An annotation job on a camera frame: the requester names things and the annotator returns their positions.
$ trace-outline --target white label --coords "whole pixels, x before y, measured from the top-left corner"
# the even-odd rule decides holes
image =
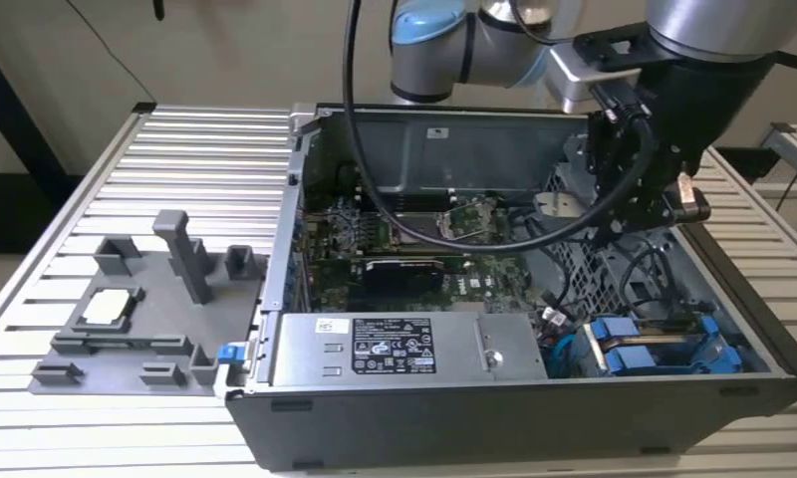
[[[348,334],[350,321],[348,319],[316,319],[317,334]]]
[[[446,127],[429,127],[428,128],[429,139],[448,139],[449,129]]]

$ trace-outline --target aluminum extrusion table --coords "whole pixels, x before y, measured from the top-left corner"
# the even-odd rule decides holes
[[[0,478],[269,476],[253,464],[220,399],[25,390],[97,271],[90,255],[105,234],[132,234],[140,249],[164,250],[153,218],[176,208],[189,213],[189,232],[210,251],[248,244],[268,254],[288,116],[181,107],[130,116],[0,293]],[[713,206],[707,229],[797,340],[797,235],[716,151],[705,156],[696,183]],[[797,404],[773,417],[736,421],[681,457],[380,469],[356,476],[505,475],[797,478]]]

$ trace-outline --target power supply label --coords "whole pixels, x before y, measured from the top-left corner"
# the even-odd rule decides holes
[[[354,319],[356,373],[436,373],[430,319]]]

